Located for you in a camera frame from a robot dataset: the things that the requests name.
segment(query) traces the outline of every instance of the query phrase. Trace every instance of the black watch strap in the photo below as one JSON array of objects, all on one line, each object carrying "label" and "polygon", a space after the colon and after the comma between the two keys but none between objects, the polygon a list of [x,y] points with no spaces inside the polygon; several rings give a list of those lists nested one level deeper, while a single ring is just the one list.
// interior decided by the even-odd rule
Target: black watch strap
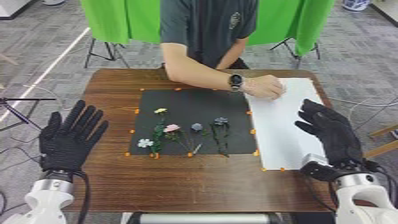
[{"label": "black watch strap", "polygon": [[238,92],[243,85],[243,77],[238,74],[233,74],[229,77],[229,85],[231,85],[231,91]]}]

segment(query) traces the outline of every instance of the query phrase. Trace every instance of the white flower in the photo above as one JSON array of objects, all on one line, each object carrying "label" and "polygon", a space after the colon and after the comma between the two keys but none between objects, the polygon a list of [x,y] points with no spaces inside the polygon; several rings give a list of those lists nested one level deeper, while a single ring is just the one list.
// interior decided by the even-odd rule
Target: white flower
[{"label": "white flower", "polygon": [[158,110],[155,110],[155,114],[165,113],[167,109],[165,108],[158,108]]},{"label": "white flower", "polygon": [[139,141],[139,147],[146,148],[147,146],[153,146],[153,141],[149,139],[140,139]]}]

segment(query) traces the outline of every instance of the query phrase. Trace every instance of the stand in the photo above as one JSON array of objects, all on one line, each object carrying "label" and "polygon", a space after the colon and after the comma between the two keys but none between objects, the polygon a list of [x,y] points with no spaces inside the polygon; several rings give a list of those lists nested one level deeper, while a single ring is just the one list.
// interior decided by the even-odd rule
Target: stand
[{"label": "stand", "polygon": [[92,49],[94,49],[94,45],[96,45],[96,38],[92,38],[83,68],[89,67],[91,56],[96,56],[96,57],[103,58],[108,61],[115,61],[117,59],[121,59],[126,68],[130,68],[126,60],[124,60],[123,55],[121,55],[121,52],[117,50],[117,46],[121,46],[123,48],[124,48],[124,46],[121,44],[114,44],[114,43],[108,43],[108,42],[105,42],[103,44],[105,44],[105,48],[107,48],[107,51],[108,51],[108,57],[105,57],[105,56],[98,55],[96,53],[92,53]]},{"label": "stand", "polygon": [[[0,132],[9,130],[12,127],[16,127],[18,125],[21,125],[23,123],[28,124],[34,129],[37,131],[41,131],[41,127],[39,125],[32,122],[30,120],[30,116],[32,116],[32,113],[34,113],[34,110],[35,110],[35,107],[37,107],[37,104],[41,101],[48,101],[48,100],[57,100],[57,99],[41,99],[41,98],[23,98],[23,99],[18,99],[18,98],[0,98],[0,107],[3,107],[9,112],[14,114],[14,116],[18,117],[18,119],[21,120],[18,123],[14,123],[11,126],[7,126],[5,128],[0,129]],[[25,116],[21,114],[21,112],[14,109],[14,107],[9,105],[9,101],[34,101],[34,107],[28,111],[28,115]]]},{"label": "stand", "polygon": [[[297,60],[297,65],[295,65],[295,69],[300,68],[300,63],[302,63],[302,56],[298,56],[290,48],[290,45],[288,45],[288,41],[290,41],[291,37],[284,39],[284,41],[275,45],[275,47],[270,49],[274,50],[281,45],[286,46],[288,48],[288,51],[290,51],[290,54],[291,54],[291,57],[295,58]],[[311,49],[311,51],[316,52],[316,57],[318,57],[318,60],[320,60],[320,46],[318,46],[318,43],[314,43],[314,48]]]}]

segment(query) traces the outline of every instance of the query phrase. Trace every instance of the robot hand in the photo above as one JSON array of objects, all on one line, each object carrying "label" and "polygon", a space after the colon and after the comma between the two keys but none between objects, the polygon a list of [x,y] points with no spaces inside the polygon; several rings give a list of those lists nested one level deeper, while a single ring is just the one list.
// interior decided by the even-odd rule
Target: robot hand
[{"label": "robot hand", "polygon": [[297,127],[318,137],[330,165],[362,163],[362,151],[352,125],[345,116],[311,100],[304,100]]},{"label": "robot hand", "polygon": [[43,171],[76,172],[82,170],[91,149],[108,128],[108,121],[103,121],[94,131],[103,111],[96,111],[94,106],[89,106],[85,111],[83,108],[85,102],[80,100],[64,123],[60,123],[59,112],[51,114],[48,126],[39,135]]}]

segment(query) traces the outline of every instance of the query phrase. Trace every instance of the white board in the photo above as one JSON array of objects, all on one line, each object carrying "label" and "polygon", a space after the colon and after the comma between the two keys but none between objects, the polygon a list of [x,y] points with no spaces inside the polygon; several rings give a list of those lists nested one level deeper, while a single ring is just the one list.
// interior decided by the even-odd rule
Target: white board
[{"label": "white board", "polygon": [[298,170],[309,153],[325,156],[318,138],[295,126],[304,99],[322,103],[313,81],[307,78],[279,79],[286,93],[275,101],[249,95],[252,123],[263,168]]}]

